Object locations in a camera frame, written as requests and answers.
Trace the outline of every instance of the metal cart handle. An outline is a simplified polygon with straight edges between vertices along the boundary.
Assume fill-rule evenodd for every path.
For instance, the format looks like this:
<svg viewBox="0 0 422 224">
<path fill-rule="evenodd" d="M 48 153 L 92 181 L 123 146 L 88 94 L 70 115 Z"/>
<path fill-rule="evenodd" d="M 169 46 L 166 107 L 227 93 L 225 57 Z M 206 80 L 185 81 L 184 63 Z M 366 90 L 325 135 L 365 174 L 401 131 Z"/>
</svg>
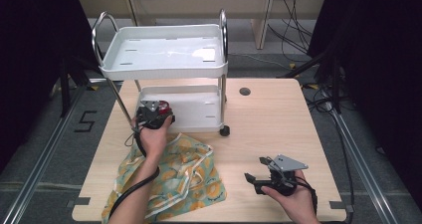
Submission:
<svg viewBox="0 0 422 224">
<path fill-rule="evenodd" d="M 114 30 L 116 32 L 118 32 L 118 25 L 117 25 L 117 22 L 115 21 L 115 18 L 108 12 L 102 12 L 100 14 L 99 18 L 94 23 L 93 39 L 92 39 L 94 53 L 96 55 L 96 58 L 97 58 L 97 61 L 99 62 L 100 67 L 103 67 L 105 64 L 103 62 L 103 56 L 100 53 L 99 44 L 97 43 L 97 29 L 99 28 L 100 24 L 103 22 L 103 19 L 105 17 L 108 17 L 111 20 L 111 23 L 112 23 L 112 26 L 114 27 Z"/>
<path fill-rule="evenodd" d="M 223 35 L 224 63 L 227 63 L 227 54 L 229 53 L 229 40 L 228 40 L 228 34 L 227 34 L 226 12 L 224 11 L 224 9 L 220 10 L 220 29 Z"/>
</svg>

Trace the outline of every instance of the hand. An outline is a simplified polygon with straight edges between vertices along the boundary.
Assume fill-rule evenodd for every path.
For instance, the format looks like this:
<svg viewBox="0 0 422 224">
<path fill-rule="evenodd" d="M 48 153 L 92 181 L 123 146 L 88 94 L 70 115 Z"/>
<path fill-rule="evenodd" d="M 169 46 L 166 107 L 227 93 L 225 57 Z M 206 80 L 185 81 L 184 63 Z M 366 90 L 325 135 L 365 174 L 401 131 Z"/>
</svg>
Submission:
<svg viewBox="0 0 422 224">
<path fill-rule="evenodd" d="M 140 127 L 140 141 L 142 147 L 145 149 L 147 157 L 160 157 L 167 144 L 167 131 L 171 125 L 172 115 L 168 116 L 164 124 L 159 129 L 149 129 L 147 127 Z M 134 126 L 135 119 L 132 119 L 132 126 Z"/>
<path fill-rule="evenodd" d="M 295 176 L 305 179 L 304 173 L 301 170 L 295 171 Z M 319 223 L 314 212 L 313 200 L 311 192 L 300 185 L 298 185 L 295 193 L 291 196 L 283 196 L 277 190 L 263 186 L 262 191 L 280 203 L 285 209 L 288 216 L 297 224 L 314 224 Z"/>
</svg>

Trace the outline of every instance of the forearm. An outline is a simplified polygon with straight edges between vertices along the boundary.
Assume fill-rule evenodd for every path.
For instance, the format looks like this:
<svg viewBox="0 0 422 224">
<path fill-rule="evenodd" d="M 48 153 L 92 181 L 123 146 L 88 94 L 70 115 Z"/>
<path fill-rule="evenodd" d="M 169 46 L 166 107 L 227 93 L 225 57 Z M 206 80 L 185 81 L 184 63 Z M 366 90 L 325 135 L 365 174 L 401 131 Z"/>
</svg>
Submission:
<svg viewBox="0 0 422 224">
<path fill-rule="evenodd" d="M 131 186 L 151 176 L 156 171 L 158 163 L 159 156 L 149 155 L 136 173 Z M 128 195 L 115 209 L 108 223 L 143 223 L 151 187 L 152 181 Z"/>
</svg>

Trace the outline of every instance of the red component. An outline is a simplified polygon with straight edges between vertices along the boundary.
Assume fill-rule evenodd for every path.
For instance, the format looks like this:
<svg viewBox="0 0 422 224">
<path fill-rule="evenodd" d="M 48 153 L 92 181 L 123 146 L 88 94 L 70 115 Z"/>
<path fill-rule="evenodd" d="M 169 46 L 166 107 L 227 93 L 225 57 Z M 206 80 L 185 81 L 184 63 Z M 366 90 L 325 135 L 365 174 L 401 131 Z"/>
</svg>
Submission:
<svg viewBox="0 0 422 224">
<path fill-rule="evenodd" d="M 159 114 L 165 114 L 169 111 L 170 111 L 170 105 L 168 104 L 168 102 L 159 101 L 158 113 Z"/>
</svg>

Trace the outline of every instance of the white tray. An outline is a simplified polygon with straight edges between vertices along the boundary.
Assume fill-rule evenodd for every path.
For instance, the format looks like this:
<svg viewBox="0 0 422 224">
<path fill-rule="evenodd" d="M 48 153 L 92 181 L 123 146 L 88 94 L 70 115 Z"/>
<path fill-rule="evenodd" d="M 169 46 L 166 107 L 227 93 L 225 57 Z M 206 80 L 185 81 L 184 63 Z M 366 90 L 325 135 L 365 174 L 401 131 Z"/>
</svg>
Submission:
<svg viewBox="0 0 422 224">
<path fill-rule="evenodd" d="M 169 132 L 208 132 L 223 128 L 221 91 L 217 86 L 179 86 L 142 88 L 140 101 L 167 101 L 173 109 L 175 122 Z"/>
<path fill-rule="evenodd" d="M 101 70 L 113 81 L 218 78 L 227 74 L 222 30 L 214 24 L 121 28 Z"/>
</svg>

